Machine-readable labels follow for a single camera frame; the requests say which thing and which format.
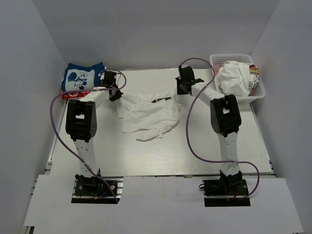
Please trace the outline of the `white t-shirt with colourful print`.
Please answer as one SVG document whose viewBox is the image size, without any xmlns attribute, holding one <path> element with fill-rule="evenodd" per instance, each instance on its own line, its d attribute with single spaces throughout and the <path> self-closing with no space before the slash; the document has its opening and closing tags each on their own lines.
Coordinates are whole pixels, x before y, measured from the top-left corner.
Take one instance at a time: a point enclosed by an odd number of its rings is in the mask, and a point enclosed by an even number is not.
<svg viewBox="0 0 312 234">
<path fill-rule="evenodd" d="M 216 87 L 226 95 L 247 97 L 259 83 L 259 69 L 252 63 L 238 61 L 224 62 L 216 76 Z"/>
</svg>

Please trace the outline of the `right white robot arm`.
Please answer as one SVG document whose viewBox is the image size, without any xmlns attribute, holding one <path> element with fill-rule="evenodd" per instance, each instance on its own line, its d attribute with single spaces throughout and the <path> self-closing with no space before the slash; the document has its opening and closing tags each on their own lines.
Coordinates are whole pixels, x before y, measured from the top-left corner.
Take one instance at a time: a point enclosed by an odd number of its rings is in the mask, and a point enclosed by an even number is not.
<svg viewBox="0 0 312 234">
<path fill-rule="evenodd" d="M 191 95 L 194 101 L 201 100 L 210 108 L 211 126 L 217 134 L 220 145 L 220 188 L 225 194 L 232 194 L 242 180 L 238 165 L 237 135 L 241 125 L 241 116 L 234 95 L 224 95 L 210 88 L 204 80 L 195 78 L 190 66 L 179 66 L 176 78 L 177 94 Z"/>
</svg>

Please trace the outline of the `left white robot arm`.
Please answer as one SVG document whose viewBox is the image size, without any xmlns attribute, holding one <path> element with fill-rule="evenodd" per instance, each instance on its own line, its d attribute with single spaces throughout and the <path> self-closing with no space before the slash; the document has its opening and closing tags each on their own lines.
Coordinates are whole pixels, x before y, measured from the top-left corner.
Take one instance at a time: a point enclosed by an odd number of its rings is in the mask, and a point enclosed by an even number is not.
<svg viewBox="0 0 312 234">
<path fill-rule="evenodd" d="M 100 74 L 98 87 L 85 97 L 68 102 L 65 130 L 75 145 L 80 174 L 84 177 L 100 176 L 93 142 L 98 127 L 96 110 L 106 100 L 114 102 L 121 98 L 123 93 L 117 85 L 121 76 L 116 70 L 105 71 Z"/>
</svg>

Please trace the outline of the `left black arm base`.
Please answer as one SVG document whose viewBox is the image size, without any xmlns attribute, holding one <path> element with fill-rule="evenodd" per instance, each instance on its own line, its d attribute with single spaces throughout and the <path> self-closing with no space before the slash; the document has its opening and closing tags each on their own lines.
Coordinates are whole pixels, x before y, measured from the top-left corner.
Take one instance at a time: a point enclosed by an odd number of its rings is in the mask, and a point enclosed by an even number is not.
<svg viewBox="0 0 312 234">
<path fill-rule="evenodd" d="M 71 203 L 73 204 L 118 204 L 123 189 L 123 178 L 104 178 L 75 175 Z"/>
</svg>

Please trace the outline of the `white t-shirt with robot print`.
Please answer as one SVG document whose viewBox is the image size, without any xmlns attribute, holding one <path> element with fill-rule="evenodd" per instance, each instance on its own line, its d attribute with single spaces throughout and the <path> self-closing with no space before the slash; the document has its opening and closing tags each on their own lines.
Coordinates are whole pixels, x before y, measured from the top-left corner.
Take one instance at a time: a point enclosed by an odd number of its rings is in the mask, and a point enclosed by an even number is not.
<svg viewBox="0 0 312 234">
<path fill-rule="evenodd" d="M 161 94 L 123 95 L 117 106 L 123 133 L 135 133 L 137 141 L 162 138 L 185 113 L 183 101 L 175 90 Z"/>
</svg>

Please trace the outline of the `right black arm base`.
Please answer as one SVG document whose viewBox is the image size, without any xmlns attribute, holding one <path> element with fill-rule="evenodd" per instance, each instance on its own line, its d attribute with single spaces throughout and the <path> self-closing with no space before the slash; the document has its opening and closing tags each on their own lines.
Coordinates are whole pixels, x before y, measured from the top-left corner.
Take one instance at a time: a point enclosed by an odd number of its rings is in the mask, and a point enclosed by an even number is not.
<svg viewBox="0 0 312 234">
<path fill-rule="evenodd" d="M 250 199 L 246 180 L 225 188 L 219 180 L 203 180 L 198 187 L 204 193 L 205 207 L 249 207 Z"/>
</svg>

